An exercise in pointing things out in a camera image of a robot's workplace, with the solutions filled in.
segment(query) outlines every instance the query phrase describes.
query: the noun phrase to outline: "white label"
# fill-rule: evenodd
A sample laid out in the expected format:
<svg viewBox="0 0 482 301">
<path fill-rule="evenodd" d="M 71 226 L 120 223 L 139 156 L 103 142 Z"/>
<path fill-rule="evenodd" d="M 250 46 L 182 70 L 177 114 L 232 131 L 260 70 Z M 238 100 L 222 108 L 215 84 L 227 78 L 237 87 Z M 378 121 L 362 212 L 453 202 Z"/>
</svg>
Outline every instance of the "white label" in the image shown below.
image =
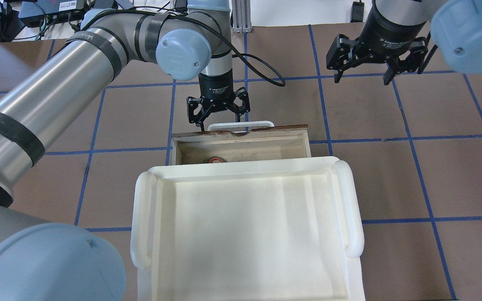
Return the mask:
<svg viewBox="0 0 482 301">
<path fill-rule="evenodd" d="M 77 6 L 77 1 L 61 2 L 59 4 L 59 11 L 74 10 L 76 6 Z"/>
</svg>

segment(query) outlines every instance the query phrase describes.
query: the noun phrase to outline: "blue joint cap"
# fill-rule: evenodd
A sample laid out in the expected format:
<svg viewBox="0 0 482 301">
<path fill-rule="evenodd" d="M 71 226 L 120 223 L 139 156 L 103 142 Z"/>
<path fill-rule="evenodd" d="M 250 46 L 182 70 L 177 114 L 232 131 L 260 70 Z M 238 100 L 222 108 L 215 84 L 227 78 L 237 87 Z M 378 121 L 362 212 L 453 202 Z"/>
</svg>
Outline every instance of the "blue joint cap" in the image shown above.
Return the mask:
<svg viewBox="0 0 482 301">
<path fill-rule="evenodd" d="M 188 9 L 230 11 L 229 0 L 187 0 Z"/>
<path fill-rule="evenodd" d="M 482 73 L 482 0 L 450 0 L 434 15 L 431 35 L 447 65 Z"/>
<path fill-rule="evenodd" d="M 155 50 L 157 64 L 175 80 L 192 80 L 211 60 L 209 42 L 191 29 L 180 28 L 164 35 Z"/>
</svg>

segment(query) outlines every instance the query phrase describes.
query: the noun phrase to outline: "bin handle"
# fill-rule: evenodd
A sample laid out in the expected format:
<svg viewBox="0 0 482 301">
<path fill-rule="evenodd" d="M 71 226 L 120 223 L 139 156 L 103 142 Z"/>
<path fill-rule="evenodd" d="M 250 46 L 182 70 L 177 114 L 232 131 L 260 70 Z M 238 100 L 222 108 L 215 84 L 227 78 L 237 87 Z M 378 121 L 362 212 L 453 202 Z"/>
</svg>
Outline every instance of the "bin handle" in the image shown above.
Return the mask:
<svg viewBox="0 0 482 301">
<path fill-rule="evenodd" d="M 147 245 L 151 214 L 151 184 L 153 185 L 156 182 L 155 175 L 146 171 L 141 173 L 135 185 L 130 253 L 131 260 L 138 269 L 147 269 L 151 266 L 151 257 L 148 255 Z"/>
<path fill-rule="evenodd" d="M 224 128 L 253 128 L 255 126 L 269 126 L 272 128 L 274 123 L 266 120 L 262 121 L 247 121 L 247 122 L 225 122 L 210 124 L 208 131 L 222 130 Z"/>
<path fill-rule="evenodd" d="M 347 162 L 339 160 L 331 167 L 333 174 L 337 175 L 342 197 L 343 213 L 345 215 L 348 244 L 345 249 L 347 257 L 356 258 L 364 251 L 364 231 L 360 208 L 354 189 L 352 171 Z"/>
</svg>

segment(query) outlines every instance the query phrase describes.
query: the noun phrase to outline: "light blue cap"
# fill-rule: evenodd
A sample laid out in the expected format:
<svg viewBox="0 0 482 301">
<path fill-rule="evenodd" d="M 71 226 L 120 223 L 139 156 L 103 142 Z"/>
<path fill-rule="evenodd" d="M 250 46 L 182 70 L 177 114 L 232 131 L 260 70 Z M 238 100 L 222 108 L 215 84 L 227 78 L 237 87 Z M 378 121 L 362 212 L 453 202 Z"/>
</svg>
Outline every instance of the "light blue cap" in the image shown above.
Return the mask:
<svg viewBox="0 0 482 301">
<path fill-rule="evenodd" d="M 482 72 L 482 0 L 450 0 L 431 21 L 431 35 L 453 70 Z"/>
<path fill-rule="evenodd" d="M 40 224 L 0 243 L 0 301 L 120 301 L 125 289 L 119 253 L 80 227 Z"/>
<path fill-rule="evenodd" d="M 155 50 L 157 64 L 176 80 L 192 80 L 211 60 L 209 42 L 191 29 L 180 28 L 164 35 Z"/>
<path fill-rule="evenodd" d="M 230 11 L 229 0 L 187 0 L 187 8 L 212 11 Z"/>
</svg>

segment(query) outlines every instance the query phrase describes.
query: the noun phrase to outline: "open drawer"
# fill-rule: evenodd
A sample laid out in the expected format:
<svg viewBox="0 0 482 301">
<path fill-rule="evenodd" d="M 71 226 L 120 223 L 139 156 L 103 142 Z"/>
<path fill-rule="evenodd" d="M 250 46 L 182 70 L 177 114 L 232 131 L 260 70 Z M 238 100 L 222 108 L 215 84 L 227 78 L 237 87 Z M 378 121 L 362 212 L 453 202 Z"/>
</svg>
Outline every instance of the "open drawer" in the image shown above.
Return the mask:
<svg viewBox="0 0 482 301">
<path fill-rule="evenodd" d="M 309 158 L 308 126 L 255 128 L 172 134 L 171 165 L 201 164 L 212 157 L 226 162 Z"/>
<path fill-rule="evenodd" d="M 364 301 L 363 248 L 335 157 L 157 166 L 136 183 L 139 301 Z"/>
</svg>

